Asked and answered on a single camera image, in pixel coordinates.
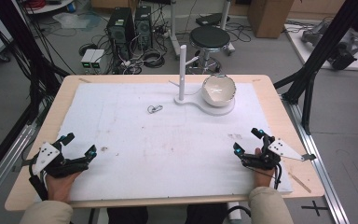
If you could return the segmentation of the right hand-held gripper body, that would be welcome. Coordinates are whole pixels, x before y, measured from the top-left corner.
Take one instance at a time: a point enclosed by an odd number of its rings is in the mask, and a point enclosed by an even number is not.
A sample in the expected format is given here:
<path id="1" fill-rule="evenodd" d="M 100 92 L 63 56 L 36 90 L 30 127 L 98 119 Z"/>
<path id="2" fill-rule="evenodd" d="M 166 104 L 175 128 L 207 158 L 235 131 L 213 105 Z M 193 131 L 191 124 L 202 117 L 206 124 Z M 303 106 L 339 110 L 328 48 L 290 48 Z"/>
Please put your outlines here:
<path id="1" fill-rule="evenodd" d="M 281 138 L 275 140 L 273 137 L 264 136 L 262 140 L 263 146 L 260 155 L 247 154 L 241 149 L 241 163 L 243 166 L 271 170 L 280 163 L 281 157 L 298 161 L 312 161 L 316 158 L 313 154 L 300 155 Z"/>

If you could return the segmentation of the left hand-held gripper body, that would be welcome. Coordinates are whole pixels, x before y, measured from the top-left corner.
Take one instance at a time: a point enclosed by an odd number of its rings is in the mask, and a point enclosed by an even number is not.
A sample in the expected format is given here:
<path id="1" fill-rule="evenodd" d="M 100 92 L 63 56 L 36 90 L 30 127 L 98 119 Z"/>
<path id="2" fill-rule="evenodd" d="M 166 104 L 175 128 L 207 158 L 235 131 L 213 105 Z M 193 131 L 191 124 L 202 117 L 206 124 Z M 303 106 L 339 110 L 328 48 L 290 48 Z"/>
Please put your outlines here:
<path id="1" fill-rule="evenodd" d="M 89 169 L 90 162 L 87 157 L 66 159 L 62 155 L 60 146 L 61 144 L 53 145 L 44 142 L 38 153 L 30 160 L 30 175 L 38 175 L 44 171 L 54 178 L 63 178 Z"/>

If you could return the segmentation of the person's left hand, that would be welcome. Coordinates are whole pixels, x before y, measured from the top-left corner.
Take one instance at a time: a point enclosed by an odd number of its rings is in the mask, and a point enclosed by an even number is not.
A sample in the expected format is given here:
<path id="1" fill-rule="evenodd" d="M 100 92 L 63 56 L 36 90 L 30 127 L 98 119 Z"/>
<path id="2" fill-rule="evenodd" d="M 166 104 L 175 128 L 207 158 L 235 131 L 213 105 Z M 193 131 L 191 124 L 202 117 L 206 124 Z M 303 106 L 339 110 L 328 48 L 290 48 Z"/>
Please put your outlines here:
<path id="1" fill-rule="evenodd" d="M 46 176 L 48 187 L 48 199 L 62 203 L 70 202 L 70 191 L 80 172 L 62 178 L 55 178 L 51 175 Z"/>

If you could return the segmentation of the person's right hand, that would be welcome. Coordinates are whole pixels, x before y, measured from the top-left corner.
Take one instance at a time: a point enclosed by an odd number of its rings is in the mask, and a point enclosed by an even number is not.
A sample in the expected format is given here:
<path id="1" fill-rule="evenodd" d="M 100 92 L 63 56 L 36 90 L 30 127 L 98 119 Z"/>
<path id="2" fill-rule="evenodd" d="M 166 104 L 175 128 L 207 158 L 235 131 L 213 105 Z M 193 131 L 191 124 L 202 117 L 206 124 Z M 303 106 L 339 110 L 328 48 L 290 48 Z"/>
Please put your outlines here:
<path id="1" fill-rule="evenodd" d="M 263 170 L 255 169 L 254 170 L 254 187 L 269 187 L 271 179 L 275 174 L 275 169 Z"/>

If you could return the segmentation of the beige tape strip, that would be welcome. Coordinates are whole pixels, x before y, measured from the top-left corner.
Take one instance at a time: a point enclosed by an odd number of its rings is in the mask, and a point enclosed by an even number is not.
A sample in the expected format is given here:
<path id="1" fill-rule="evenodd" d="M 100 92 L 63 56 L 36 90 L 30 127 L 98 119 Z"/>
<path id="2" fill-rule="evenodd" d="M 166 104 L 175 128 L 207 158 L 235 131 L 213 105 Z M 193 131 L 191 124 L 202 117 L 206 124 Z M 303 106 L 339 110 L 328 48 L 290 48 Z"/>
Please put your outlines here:
<path id="1" fill-rule="evenodd" d="M 311 189 L 305 185 L 305 183 L 303 183 L 298 177 L 296 177 L 295 175 L 293 175 L 292 173 L 288 173 L 296 182 L 298 185 L 300 185 L 305 191 L 307 191 L 308 193 L 311 193 Z"/>

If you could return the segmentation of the person's right leg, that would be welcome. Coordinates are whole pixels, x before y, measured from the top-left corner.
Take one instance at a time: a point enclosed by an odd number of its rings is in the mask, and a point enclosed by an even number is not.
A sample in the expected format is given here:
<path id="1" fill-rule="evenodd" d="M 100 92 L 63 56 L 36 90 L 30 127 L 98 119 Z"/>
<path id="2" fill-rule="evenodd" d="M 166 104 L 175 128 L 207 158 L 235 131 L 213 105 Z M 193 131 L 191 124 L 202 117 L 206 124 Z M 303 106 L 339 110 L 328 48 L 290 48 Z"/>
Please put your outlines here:
<path id="1" fill-rule="evenodd" d="M 222 224 L 226 215 L 224 203 L 191 204 L 186 209 L 185 224 Z"/>

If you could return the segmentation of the person's leg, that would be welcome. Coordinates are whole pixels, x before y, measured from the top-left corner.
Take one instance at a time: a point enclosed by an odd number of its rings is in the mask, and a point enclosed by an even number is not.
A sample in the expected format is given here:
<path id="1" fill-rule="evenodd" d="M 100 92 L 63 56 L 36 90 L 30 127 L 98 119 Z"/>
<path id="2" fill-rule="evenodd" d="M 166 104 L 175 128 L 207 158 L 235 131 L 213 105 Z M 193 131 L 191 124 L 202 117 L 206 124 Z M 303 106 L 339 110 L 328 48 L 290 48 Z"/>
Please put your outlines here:
<path id="1" fill-rule="evenodd" d="M 108 224 L 146 224 L 148 211 L 141 207 L 113 207 L 107 209 Z"/>
<path id="2" fill-rule="evenodd" d="M 222 224 L 226 215 L 224 203 L 191 204 L 186 209 L 185 224 Z"/>

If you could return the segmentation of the person's left leg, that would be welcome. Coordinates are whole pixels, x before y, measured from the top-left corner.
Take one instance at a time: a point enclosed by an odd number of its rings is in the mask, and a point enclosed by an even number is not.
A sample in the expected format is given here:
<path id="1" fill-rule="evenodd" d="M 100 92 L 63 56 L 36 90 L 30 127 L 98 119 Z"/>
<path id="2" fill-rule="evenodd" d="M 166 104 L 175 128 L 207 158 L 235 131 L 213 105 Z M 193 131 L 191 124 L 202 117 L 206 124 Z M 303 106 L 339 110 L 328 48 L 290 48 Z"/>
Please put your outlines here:
<path id="1" fill-rule="evenodd" d="M 108 224 L 146 224 L 148 211 L 141 207 L 113 207 L 107 209 Z"/>

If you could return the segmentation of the white power supply box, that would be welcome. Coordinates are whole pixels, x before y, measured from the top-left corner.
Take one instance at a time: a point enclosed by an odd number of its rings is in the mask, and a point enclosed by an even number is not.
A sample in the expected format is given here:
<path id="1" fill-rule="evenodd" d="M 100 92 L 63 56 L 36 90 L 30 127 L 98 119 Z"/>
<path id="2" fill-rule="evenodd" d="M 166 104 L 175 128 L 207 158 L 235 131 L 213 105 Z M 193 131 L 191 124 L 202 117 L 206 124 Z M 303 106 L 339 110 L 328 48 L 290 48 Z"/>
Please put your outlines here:
<path id="1" fill-rule="evenodd" d="M 95 71 L 100 72 L 102 70 L 102 68 L 105 66 L 103 49 L 95 49 L 93 51 L 90 64 L 91 64 L 91 68 L 94 69 Z"/>
<path id="2" fill-rule="evenodd" d="M 93 58 L 93 55 L 95 53 L 94 49 L 87 49 L 81 59 L 81 64 L 84 69 L 90 69 L 91 68 L 91 61 Z"/>

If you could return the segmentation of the white floor platform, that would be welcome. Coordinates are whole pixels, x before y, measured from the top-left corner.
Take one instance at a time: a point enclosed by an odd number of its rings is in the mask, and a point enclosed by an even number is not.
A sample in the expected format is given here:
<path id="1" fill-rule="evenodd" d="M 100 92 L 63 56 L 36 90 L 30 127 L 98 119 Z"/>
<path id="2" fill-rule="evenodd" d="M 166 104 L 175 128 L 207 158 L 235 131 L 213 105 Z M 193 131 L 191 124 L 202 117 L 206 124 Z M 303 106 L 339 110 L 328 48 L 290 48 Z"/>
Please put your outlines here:
<path id="1" fill-rule="evenodd" d="M 301 41 L 303 30 L 301 29 L 300 25 L 285 24 L 284 28 L 286 30 L 287 36 L 289 37 L 294 48 L 296 49 L 296 53 L 300 58 L 300 61 L 302 63 L 305 63 L 311 55 L 314 46 L 312 46 L 311 43 L 304 43 Z M 354 54 L 354 58 L 355 61 L 345 68 L 346 71 L 358 71 L 358 53 Z"/>

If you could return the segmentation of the white jewelry stand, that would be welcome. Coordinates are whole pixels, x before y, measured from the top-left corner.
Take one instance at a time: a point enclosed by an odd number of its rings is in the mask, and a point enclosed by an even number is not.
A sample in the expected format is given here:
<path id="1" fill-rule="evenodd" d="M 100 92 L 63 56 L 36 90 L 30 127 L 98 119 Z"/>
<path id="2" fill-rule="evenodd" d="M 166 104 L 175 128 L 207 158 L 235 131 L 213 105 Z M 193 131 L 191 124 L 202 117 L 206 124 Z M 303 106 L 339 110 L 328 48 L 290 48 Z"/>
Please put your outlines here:
<path id="1" fill-rule="evenodd" d="M 180 65 L 179 65 L 179 83 L 173 85 L 179 88 L 179 93 L 174 97 L 174 102 L 177 105 L 193 105 L 200 111 L 211 116 L 225 116 L 229 114 L 235 107 L 235 97 L 233 101 L 223 107 L 216 107 L 206 103 L 201 96 L 201 87 L 194 93 L 185 93 L 186 89 L 186 66 L 196 60 L 193 57 L 190 61 L 186 59 L 186 45 L 180 47 Z"/>

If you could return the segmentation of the black round stool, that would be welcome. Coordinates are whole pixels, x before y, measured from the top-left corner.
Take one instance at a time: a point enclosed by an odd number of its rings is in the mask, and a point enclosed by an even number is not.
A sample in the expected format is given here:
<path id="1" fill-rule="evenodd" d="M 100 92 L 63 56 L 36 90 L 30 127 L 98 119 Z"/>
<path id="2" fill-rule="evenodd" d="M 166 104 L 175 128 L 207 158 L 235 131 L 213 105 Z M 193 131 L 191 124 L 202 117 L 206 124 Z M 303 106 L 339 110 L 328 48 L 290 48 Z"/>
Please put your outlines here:
<path id="1" fill-rule="evenodd" d="M 188 66 L 187 71 L 193 74 L 218 75 L 221 63 L 211 53 L 227 48 L 229 34 L 217 27 L 201 26 L 190 32 L 189 41 L 198 51 L 195 53 L 196 60 Z"/>

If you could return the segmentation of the brown cardboard box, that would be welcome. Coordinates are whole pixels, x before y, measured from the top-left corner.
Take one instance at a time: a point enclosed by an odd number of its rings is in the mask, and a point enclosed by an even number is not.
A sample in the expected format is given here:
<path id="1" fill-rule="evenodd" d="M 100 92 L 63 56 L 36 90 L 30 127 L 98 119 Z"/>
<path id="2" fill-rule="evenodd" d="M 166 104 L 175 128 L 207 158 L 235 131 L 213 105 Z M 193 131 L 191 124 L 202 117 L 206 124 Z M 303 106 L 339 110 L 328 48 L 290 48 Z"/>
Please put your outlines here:
<path id="1" fill-rule="evenodd" d="M 295 0 L 252 0 L 247 12 L 255 37 L 278 38 Z"/>

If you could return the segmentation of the grey robot equipment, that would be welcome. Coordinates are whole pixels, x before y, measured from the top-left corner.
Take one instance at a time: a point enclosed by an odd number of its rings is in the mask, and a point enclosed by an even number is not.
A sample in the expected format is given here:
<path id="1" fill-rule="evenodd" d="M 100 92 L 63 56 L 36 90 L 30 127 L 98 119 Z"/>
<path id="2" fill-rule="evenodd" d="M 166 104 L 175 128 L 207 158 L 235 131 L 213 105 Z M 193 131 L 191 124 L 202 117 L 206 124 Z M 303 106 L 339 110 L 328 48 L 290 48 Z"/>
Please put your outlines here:
<path id="1" fill-rule="evenodd" d="M 311 43 L 315 47 L 323 37 L 330 21 L 321 21 L 318 25 L 313 26 L 303 32 L 301 41 L 303 43 Z M 345 35 L 334 47 L 332 54 L 327 61 L 336 70 L 344 70 L 350 64 L 356 61 L 354 55 L 358 52 L 358 38 L 351 32 L 347 31 Z"/>

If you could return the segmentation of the clear plastic sheet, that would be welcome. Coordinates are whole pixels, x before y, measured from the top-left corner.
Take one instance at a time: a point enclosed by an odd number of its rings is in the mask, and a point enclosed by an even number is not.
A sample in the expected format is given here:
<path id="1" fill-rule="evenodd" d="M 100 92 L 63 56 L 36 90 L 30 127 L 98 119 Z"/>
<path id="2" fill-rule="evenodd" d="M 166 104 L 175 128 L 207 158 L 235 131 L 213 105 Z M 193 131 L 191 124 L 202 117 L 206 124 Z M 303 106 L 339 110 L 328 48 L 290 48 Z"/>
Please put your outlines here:
<path id="1" fill-rule="evenodd" d="M 97 15 L 86 14 L 72 14 L 72 13 L 59 13 L 52 17 L 57 21 L 62 29 L 89 29 L 99 25 L 101 18 Z"/>

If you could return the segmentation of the white table leg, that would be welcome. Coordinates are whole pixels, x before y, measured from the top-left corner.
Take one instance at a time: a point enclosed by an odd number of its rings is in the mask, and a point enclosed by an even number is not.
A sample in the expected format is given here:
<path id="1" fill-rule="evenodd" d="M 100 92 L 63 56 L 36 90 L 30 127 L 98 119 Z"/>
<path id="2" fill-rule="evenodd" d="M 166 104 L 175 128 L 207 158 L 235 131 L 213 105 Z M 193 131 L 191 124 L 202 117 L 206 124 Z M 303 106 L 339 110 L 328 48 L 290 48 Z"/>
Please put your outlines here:
<path id="1" fill-rule="evenodd" d="M 176 58 L 180 57 L 180 45 L 176 37 L 176 0 L 170 0 L 171 3 L 171 28 L 169 31 L 169 38 L 172 43 L 174 55 Z"/>
<path id="2" fill-rule="evenodd" d="M 221 17 L 221 21 L 220 21 L 220 28 L 222 30 L 226 30 L 230 5 L 231 5 L 231 0 L 224 0 L 224 5 L 223 5 L 223 9 L 222 9 L 222 17 Z M 227 47 L 226 47 L 227 56 L 230 56 L 234 51 L 235 51 L 235 48 L 233 47 L 232 43 L 228 42 Z"/>

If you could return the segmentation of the large black computer tower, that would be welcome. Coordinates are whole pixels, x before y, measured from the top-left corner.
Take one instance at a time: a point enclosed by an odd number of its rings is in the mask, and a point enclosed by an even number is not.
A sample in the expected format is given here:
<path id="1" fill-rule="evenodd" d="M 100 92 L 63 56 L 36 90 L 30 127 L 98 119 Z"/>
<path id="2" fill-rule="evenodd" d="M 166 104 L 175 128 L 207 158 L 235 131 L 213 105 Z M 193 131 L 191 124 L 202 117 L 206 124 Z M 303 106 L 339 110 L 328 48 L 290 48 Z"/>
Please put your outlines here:
<path id="1" fill-rule="evenodd" d="M 135 38 L 132 12 L 129 7 L 116 7 L 106 26 L 113 52 L 123 60 L 132 57 L 131 41 Z"/>

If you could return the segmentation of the black flat case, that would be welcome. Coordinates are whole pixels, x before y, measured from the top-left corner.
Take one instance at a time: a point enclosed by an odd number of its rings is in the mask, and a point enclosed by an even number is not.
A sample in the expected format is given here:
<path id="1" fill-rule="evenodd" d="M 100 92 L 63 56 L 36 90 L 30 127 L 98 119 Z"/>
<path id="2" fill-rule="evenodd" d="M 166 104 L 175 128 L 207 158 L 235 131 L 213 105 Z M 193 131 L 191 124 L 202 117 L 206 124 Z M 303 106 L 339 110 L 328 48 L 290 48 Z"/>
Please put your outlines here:
<path id="1" fill-rule="evenodd" d="M 222 14 L 221 13 L 214 13 L 207 16 L 200 16 L 199 18 L 196 18 L 196 23 L 199 26 L 219 26 L 222 20 Z"/>

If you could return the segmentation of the round white table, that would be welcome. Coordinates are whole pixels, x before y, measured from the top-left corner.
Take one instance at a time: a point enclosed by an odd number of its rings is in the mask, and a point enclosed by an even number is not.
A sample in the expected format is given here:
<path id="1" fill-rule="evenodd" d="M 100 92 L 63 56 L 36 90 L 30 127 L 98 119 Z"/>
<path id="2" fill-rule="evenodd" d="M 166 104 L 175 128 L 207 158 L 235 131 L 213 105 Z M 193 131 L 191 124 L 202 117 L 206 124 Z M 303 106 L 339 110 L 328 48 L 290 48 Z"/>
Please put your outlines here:
<path id="1" fill-rule="evenodd" d="M 34 14 L 46 13 L 46 12 L 50 12 L 50 11 L 54 11 L 57 9 L 67 7 L 71 4 L 73 4 L 74 2 L 75 2 L 75 0 L 62 0 L 58 5 L 46 4 L 40 8 L 27 8 L 26 11 L 28 13 L 34 13 Z"/>

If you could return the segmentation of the slim black computer tower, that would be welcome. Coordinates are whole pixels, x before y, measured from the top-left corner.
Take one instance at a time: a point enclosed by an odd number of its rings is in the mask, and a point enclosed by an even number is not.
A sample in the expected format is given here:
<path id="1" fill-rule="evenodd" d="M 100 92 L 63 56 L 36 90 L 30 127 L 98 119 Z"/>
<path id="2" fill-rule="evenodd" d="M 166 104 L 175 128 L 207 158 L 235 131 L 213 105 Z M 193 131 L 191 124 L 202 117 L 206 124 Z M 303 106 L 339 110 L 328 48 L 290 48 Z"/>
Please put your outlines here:
<path id="1" fill-rule="evenodd" d="M 135 11 L 135 28 L 138 49 L 150 49 L 152 44 L 151 7 L 139 6 Z"/>

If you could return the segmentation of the aluminium rail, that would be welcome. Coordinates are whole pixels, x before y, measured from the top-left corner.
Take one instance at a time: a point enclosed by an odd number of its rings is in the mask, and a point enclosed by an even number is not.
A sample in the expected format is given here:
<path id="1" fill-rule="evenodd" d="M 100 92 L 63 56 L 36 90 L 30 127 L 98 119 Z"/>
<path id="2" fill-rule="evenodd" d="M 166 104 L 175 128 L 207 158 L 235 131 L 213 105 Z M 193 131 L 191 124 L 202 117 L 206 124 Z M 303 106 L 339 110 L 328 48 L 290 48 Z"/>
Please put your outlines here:
<path id="1" fill-rule="evenodd" d="M 316 158 L 311 161 L 316 174 L 320 178 L 324 186 L 324 198 L 326 200 L 328 211 L 330 212 L 335 224 L 350 224 L 344 207 L 338 198 L 337 192 L 330 179 L 330 176 L 324 166 L 322 157 L 320 156 L 319 150 L 310 134 L 307 134 L 306 130 L 301 125 L 302 112 L 298 105 L 290 105 L 282 99 L 282 104 L 286 108 L 289 117 L 292 119 L 296 131 L 299 135 L 300 141 L 302 142 L 305 150 L 308 154 L 314 154 Z"/>
<path id="2" fill-rule="evenodd" d="M 14 135 L 14 139 L 8 144 L 8 150 L 4 154 L 3 159 L 0 160 L 0 187 L 23 150 L 31 142 L 35 131 L 35 124 L 25 125 L 18 134 Z"/>

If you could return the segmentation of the white cylinder post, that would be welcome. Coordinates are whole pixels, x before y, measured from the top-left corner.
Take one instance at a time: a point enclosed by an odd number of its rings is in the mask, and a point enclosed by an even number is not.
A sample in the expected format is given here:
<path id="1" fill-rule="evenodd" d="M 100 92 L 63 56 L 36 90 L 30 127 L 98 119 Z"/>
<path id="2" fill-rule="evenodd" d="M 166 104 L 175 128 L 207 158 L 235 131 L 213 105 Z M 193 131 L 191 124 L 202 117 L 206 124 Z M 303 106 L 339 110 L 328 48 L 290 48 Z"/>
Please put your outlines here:
<path id="1" fill-rule="evenodd" d="M 228 214 L 228 221 L 230 224 L 240 224 L 241 223 L 241 211 L 237 209 L 239 206 L 238 202 L 231 202 L 227 204 L 227 208 L 230 210 Z"/>

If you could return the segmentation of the black metal frame strut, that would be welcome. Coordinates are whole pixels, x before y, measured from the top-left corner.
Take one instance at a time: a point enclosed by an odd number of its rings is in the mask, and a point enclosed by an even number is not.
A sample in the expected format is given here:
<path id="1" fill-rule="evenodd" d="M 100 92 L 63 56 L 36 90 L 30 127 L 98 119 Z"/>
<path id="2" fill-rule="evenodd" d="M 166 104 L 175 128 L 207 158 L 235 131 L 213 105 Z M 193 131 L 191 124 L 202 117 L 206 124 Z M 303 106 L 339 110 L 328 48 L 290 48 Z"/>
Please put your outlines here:
<path id="1" fill-rule="evenodd" d="M 337 15 L 327 28 L 326 33 L 322 36 L 304 65 L 291 76 L 273 84 L 275 89 L 279 89 L 292 83 L 289 90 L 282 95 L 283 100 L 290 105 L 297 105 L 299 97 L 302 93 L 305 93 L 300 124 L 304 128 L 306 134 L 310 134 L 310 110 L 316 75 L 324 62 L 332 55 L 339 40 L 350 29 L 357 18 L 358 0 L 345 0 Z"/>
<path id="2" fill-rule="evenodd" d="M 68 77 L 69 73 L 49 60 L 38 47 L 27 23 L 16 9 L 12 0 L 0 0 L 0 21 L 7 28 L 13 41 L 0 31 L 0 40 L 15 57 L 22 73 L 30 81 L 31 103 L 16 121 L 4 141 L 0 145 L 0 162 L 8 153 L 25 124 L 33 121 L 39 113 L 39 104 L 46 97 L 53 97 L 61 86 L 59 77 Z"/>

